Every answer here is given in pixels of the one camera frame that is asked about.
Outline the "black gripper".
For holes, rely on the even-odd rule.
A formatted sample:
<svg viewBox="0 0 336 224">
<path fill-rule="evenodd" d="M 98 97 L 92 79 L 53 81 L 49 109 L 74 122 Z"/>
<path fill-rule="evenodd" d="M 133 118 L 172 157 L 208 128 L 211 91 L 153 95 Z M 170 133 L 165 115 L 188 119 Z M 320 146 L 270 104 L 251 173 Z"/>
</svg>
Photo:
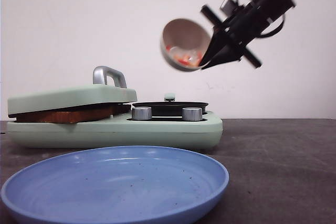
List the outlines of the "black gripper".
<svg viewBox="0 0 336 224">
<path fill-rule="evenodd" d="M 292 0 L 254 0 L 221 21 L 204 5 L 201 13 L 213 24 L 214 33 L 199 66 L 204 70 L 245 57 L 259 68 L 261 61 L 247 45 L 255 38 L 265 37 L 263 31 L 293 7 L 295 3 Z"/>
</svg>

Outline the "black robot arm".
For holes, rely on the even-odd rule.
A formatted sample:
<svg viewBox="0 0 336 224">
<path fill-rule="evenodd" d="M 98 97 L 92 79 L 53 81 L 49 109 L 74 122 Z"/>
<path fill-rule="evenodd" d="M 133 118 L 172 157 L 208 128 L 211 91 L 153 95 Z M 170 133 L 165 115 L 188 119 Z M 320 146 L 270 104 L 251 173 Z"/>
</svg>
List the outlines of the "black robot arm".
<svg viewBox="0 0 336 224">
<path fill-rule="evenodd" d="M 278 18 L 285 18 L 286 11 L 294 6 L 292 0 L 251 0 L 246 6 L 240 5 L 238 0 L 225 0 L 220 9 L 227 18 L 222 21 L 204 5 L 201 13 L 213 24 L 214 32 L 199 67 L 206 69 L 245 57 L 259 68 L 261 62 L 247 45 L 255 38 L 267 38 L 280 32 L 284 23 L 268 33 L 264 31 Z"/>
</svg>

